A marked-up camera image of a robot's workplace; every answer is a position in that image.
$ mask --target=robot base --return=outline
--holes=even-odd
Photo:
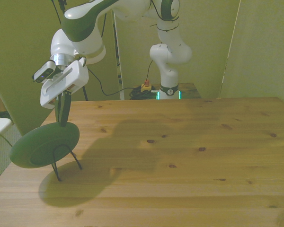
[[[178,90],[172,96],[168,96],[165,92],[159,90],[157,99],[181,99],[181,92]]]

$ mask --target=green plate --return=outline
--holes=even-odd
[[[12,147],[9,158],[22,168],[39,168],[54,163],[69,154],[79,141],[78,127],[68,122],[61,127],[58,122],[36,128]]]

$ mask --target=wire stand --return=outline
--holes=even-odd
[[[82,166],[81,166],[80,162],[77,160],[76,155],[72,152],[72,150],[69,148],[69,146],[67,146],[66,144],[61,144],[61,145],[57,146],[57,147],[53,150],[53,163],[52,163],[52,167],[53,167],[53,170],[54,170],[54,172],[55,172],[55,174],[56,174],[56,177],[57,177],[58,181],[61,181],[61,179],[60,179],[60,177],[59,177],[59,175],[58,175],[58,168],[57,168],[57,165],[56,165],[55,151],[56,151],[59,147],[62,147],[62,146],[65,146],[65,147],[68,148],[68,150],[70,151],[71,155],[72,155],[72,156],[74,157],[74,159],[76,160],[76,162],[77,162],[77,164],[78,164],[80,170],[82,170]]]

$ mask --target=wooden table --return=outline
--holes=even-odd
[[[278,98],[73,102],[69,121],[83,170],[11,164],[0,227],[284,227]]]

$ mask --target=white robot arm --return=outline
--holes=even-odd
[[[157,20],[162,44],[153,46],[150,55],[161,73],[160,96],[177,97],[178,73],[167,63],[185,63],[192,56],[178,31],[179,0],[90,0],[65,12],[62,29],[52,40],[51,60],[34,75],[36,82],[44,83],[40,98],[43,107],[54,108],[57,96],[65,90],[74,93],[88,82],[86,64],[97,63],[106,54],[98,18],[111,9],[123,21],[143,16]]]

